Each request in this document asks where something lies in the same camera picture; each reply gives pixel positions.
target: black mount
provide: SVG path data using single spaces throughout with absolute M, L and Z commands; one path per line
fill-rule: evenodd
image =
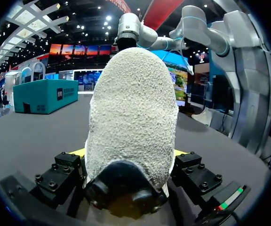
M 137 175 L 139 181 L 133 181 L 130 174 Z M 220 225 L 230 216 L 235 217 L 233 211 L 250 191 L 248 186 L 234 181 L 227 186 L 221 185 L 222 175 L 208 170 L 194 152 L 175 158 L 171 177 L 174 184 L 181 186 L 192 202 L 202 208 L 196 219 L 197 226 Z M 73 217 L 83 197 L 95 207 L 107 209 L 121 192 L 130 193 L 132 201 L 143 209 L 142 214 L 156 212 L 167 201 L 165 194 L 154 190 L 139 169 L 128 161 L 111 164 L 83 189 L 86 178 L 84 158 L 62 152 L 55 157 L 50 169 L 35 176 L 35 183 L 18 172 L 1 180 L 0 185 L 8 197 L 8 206 L 13 207 L 19 218 L 51 226 L 81 225 L 82 221 Z M 231 197 L 239 190 L 242 192 L 231 202 Z M 220 209 L 228 199 L 229 205 Z

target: teal display stand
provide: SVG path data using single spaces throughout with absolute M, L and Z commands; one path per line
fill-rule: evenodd
M 44 79 L 13 87 L 17 113 L 50 114 L 78 100 L 78 81 Z

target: white textured object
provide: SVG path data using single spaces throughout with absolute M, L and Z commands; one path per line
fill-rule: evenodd
M 174 163 L 178 114 L 165 64 L 142 48 L 119 52 L 103 70 L 90 106 L 88 176 L 93 179 L 110 163 L 125 159 L 161 189 Z

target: ceiling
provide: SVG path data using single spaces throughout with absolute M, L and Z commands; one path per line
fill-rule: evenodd
M 69 21 L 59 25 L 62 30 L 59 34 L 47 29 L 44 30 L 44 33 L 47 34 L 45 39 L 34 35 L 35 44 L 26 43 L 26 48 L 21 48 L 19 53 L 9 57 L 8 61 L 0 67 L 0 72 L 7 71 L 9 65 L 13 67 L 35 56 L 48 53 L 51 43 L 113 44 L 117 36 L 119 19 L 124 14 L 124 7 L 120 9 L 112 1 L 120 2 L 120 0 L 39 0 L 35 5 L 41 10 L 59 3 L 61 7 L 57 11 L 48 14 L 48 16 L 52 20 L 68 16 Z M 29 2 L 32 1 L 23 0 L 24 4 Z M 152 0 L 125 0 L 130 11 L 137 14 L 141 20 L 144 19 L 145 13 L 148 12 L 151 2 Z M 195 5 L 203 9 L 208 23 L 222 19 L 224 14 L 223 9 L 212 0 L 184 0 L 159 27 L 157 30 L 159 36 L 168 36 L 169 32 L 176 28 L 181 18 L 182 8 L 186 5 Z M 7 21 L 0 25 L 0 46 L 16 28 L 18 28 L 16 24 Z M 190 57 L 197 50 L 204 51 L 206 49 L 204 46 L 189 40 L 186 40 L 186 43 L 189 48 L 184 50 L 185 57 Z

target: exhibition hall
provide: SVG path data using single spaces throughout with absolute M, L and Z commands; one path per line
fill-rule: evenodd
M 9 2 L 0 223 L 257 225 L 271 213 L 268 34 L 240 0 Z

